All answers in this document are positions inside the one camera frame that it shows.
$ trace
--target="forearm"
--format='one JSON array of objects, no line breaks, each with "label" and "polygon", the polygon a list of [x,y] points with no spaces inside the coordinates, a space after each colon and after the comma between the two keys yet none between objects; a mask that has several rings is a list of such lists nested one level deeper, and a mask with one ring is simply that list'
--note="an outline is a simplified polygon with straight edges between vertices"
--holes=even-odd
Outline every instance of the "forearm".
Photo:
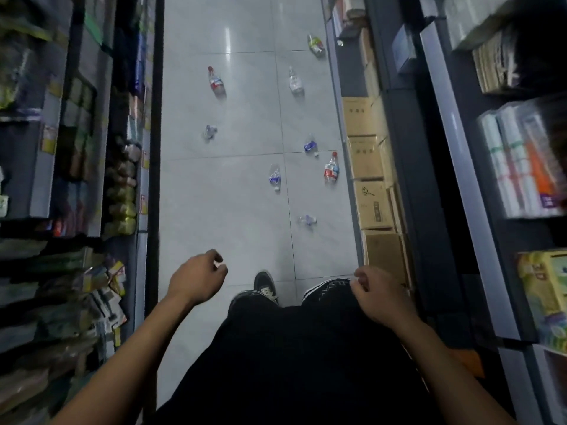
[{"label": "forearm", "polygon": [[52,424],[123,423],[148,373],[161,361],[167,344],[191,308],[167,297],[158,303],[142,326],[59,412]]},{"label": "forearm", "polygon": [[428,325],[416,318],[396,333],[417,363],[449,425],[515,423],[453,358]]}]

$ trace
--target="white shoelace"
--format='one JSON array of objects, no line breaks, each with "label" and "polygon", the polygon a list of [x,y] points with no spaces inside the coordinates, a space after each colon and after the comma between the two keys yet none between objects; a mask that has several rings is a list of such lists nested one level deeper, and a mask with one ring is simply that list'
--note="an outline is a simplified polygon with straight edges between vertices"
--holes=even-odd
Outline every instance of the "white shoelace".
[{"label": "white shoelace", "polygon": [[266,297],[268,297],[272,301],[275,301],[278,298],[277,295],[274,295],[272,290],[270,288],[268,288],[267,286],[260,289],[260,292],[263,293]]}]

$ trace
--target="white tiled floor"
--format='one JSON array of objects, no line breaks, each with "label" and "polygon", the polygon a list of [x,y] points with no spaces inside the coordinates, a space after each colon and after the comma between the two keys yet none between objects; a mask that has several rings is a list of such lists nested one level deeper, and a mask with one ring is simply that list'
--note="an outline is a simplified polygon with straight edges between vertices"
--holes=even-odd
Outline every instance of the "white tiled floor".
[{"label": "white tiled floor", "polygon": [[[331,151],[344,167],[343,152],[330,66],[309,52],[308,33],[325,37],[320,0],[166,0],[159,294],[180,264],[210,248],[229,274],[175,334],[158,373],[160,405],[259,270],[272,274],[288,306],[357,267],[346,173],[334,186],[322,175]],[[225,99],[209,88],[209,65]],[[289,65],[304,97],[289,90]],[[218,127],[209,142],[207,124]],[[309,133],[319,158],[303,152]],[[268,182],[273,163],[282,170],[279,193]],[[317,225],[299,225],[300,214]]]}]

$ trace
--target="crushed plastic bottle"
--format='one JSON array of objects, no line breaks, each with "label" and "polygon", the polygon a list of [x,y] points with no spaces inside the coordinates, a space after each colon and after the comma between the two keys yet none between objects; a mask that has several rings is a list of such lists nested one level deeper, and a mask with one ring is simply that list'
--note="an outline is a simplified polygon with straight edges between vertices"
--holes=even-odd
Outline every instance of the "crushed plastic bottle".
[{"label": "crushed plastic bottle", "polygon": [[214,72],[214,68],[209,66],[209,83],[211,85],[211,89],[215,94],[224,94],[224,83],[220,76],[217,76]]},{"label": "crushed plastic bottle", "polygon": [[278,192],[280,190],[280,185],[282,178],[280,176],[280,164],[272,164],[270,166],[270,185],[274,187],[274,190]]},{"label": "crushed plastic bottle", "polygon": [[299,95],[304,91],[303,83],[299,76],[295,74],[292,66],[289,67],[289,88],[294,95]]},{"label": "crushed plastic bottle", "polygon": [[309,34],[307,35],[307,43],[309,44],[309,49],[317,58],[325,56],[325,46],[319,37]]},{"label": "crushed plastic bottle", "polygon": [[329,163],[325,165],[325,182],[334,184],[338,178],[338,171],[337,153],[333,152]]},{"label": "crushed plastic bottle", "polygon": [[317,150],[317,143],[315,142],[315,136],[313,134],[309,135],[309,142],[303,145],[303,149],[305,149],[305,152],[307,153],[313,151],[313,155],[315,155],[315,157],[319,156],[319,151]]},{"label": "crushed plastic bottle", "polygon": [[214,136],[215,136],[217,131],[218,131],[218,128],[215,127],[215,125],[207,125],[203,135],[205,136],[205,138],[207,140],[214,139]]},{"label": "crushed plastic bottle", "polygon": [[312,226],[313,224],[317,223],[317,218],[315,216],[300,216],[297,218],[297,222],[300,224],[306,224],[308,227]]}]

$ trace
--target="person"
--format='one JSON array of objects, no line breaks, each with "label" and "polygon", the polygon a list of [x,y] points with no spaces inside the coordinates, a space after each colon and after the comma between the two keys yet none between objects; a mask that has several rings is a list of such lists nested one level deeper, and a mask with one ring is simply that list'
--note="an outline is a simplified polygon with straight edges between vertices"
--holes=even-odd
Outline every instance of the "person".
[{"label": "person", "polygon": [[[53,425],[121,424],[139,414],[146,379],[175,330],[222,287],[222,261],[209,250],[181,265],[165,298]],[[146,423],[515,423],[419,319],[391,276],[369,266],[354,276],[328,280],[301,306],[280,308],[272,278],[260,272],[255,289],[231,302],[210,346]]]}]

